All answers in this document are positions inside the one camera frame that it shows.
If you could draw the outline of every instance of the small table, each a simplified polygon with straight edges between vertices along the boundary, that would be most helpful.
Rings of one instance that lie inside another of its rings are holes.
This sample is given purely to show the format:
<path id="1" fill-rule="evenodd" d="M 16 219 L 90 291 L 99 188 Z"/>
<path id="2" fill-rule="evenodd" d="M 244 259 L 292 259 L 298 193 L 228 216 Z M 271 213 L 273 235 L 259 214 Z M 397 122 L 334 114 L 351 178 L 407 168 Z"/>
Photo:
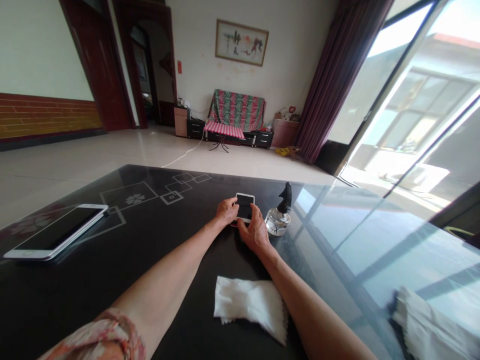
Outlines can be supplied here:
<path id="1" fill-rule="evenodd" d="M 223 149 L 223 151 L 228 153 L 228 150 L 227 150 L 228 147 L 227 145 L 225 145 L 225 138 L 227 136 L 233 136 L 235 138 L 245 139 L 245 135 L 241 129 L 239 129 L 238 127 L 222 124 L 221 122 L 208 121 L 205 127 L 203 128 L 203 130 L 220 134 L 218 142 L 213 144 L 214 147 L 212 147 L 210 151 L 218 148 L 219 145 L 221 145 L 221 148 Z"/>

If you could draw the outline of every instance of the spray bottle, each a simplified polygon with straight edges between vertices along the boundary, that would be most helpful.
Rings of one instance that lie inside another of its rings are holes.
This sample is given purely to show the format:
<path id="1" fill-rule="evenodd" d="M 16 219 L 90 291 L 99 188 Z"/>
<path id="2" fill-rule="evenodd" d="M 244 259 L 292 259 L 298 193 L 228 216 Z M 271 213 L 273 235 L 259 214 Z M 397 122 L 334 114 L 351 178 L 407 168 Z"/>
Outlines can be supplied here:
<path id="1" fill-rule="evenodd" d="M 265 218 L 267 231 L 275 236 L 282 236 L 290 225 L 292 219 L 289 211 L 292 209 L 292 186 L 289 182 L 285 184 L 285 189 L 279 195 L 283 198 L 277 207 L 272 207 Z"/>

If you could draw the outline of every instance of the white cloth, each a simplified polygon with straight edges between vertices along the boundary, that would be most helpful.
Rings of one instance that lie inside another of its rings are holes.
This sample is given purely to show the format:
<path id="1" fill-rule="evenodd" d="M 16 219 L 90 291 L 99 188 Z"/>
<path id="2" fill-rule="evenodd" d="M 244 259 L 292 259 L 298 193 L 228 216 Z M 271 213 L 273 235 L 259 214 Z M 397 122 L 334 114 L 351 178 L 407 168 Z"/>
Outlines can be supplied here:
<path id="1" fill-rule="evenodd" d="M 408 352 L 416 359 L 480 357 L 480 338 L 431 307 L 416 293 L 401 287 L 397 300 L 392 318 L 403 328 Z"/>
<path id="2" fill-rule="evenodd" d="M 220 318 L 222 325 L 235 319 L 258 323 L 280 344 L 287 345 L 287 307 L 272 281 L 218 276 L 213 317 Z"/>

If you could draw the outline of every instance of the black glass table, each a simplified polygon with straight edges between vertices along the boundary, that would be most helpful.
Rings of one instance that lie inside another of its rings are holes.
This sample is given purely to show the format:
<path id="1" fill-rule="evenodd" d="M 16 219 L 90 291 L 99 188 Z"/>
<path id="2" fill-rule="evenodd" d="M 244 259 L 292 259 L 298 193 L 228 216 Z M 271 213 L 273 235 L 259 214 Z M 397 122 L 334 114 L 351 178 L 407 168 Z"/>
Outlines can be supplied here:
<path id="1" fill-rule="evenodd" d="M 402 359 L 390 321 L 405 286 L 480 334 L 480 250 L 360 188 L 291 183 L 292 223 L 271 241 L 379 359 Z M 0 261 L 0 354 L 33 359 L 108 308 L 135 280 L 210 220 L 237 192 L 263 215 L 284 181 L 126 165 L 4 228 L 0 254 L 78 204 L 109 215 L 48 262 Z M 206 253 L 154 359 L 305 358 L 290 319 L 287 347 L 246 320 L 213 318 L 217 276 L 268 273 L 225 228 Z"/>

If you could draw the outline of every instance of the curtain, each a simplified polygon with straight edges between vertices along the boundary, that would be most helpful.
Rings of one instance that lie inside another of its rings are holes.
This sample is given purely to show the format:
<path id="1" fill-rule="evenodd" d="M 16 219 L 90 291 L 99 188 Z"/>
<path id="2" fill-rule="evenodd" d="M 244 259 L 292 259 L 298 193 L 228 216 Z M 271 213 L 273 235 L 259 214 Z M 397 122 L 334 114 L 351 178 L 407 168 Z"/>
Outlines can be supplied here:
<path id="1" fill-rule="evenodd" d="M 301 115 L 296 145 L 315 162 L 394 0 L 340 0 Z"/>

